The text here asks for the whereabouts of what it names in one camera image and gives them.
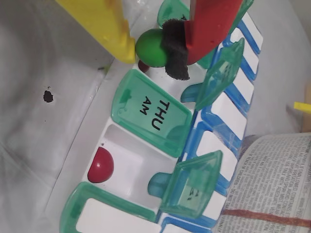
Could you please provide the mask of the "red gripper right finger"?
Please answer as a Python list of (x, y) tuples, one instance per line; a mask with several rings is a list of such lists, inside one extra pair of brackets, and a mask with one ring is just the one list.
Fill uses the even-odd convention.
[(216, 48), (228, 35), (241, 0), (165, 0), (160, 6), (161, 45), (168, 53), (166, 73), (188, 80), (188, 66)]

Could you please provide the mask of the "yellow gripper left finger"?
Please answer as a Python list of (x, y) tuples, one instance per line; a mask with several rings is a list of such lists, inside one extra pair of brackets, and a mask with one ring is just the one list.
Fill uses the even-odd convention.
[(117, 60), (135, 62), (135, 39), (130, 36), (120, 0), (58, 0), (101, 46)]

